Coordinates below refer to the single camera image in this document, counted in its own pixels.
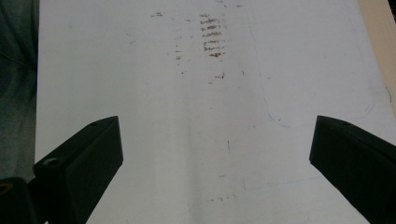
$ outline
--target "sheet of paper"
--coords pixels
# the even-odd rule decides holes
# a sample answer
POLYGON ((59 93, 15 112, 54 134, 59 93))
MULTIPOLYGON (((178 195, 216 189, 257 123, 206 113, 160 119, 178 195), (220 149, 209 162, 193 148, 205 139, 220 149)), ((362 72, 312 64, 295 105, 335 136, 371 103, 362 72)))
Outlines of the sheet of paper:
POLYGON ((395 144, 357 1, 41 2, 36 159, 120 117, 89 223, 367 223, 310 165, 317 115, 395 144))

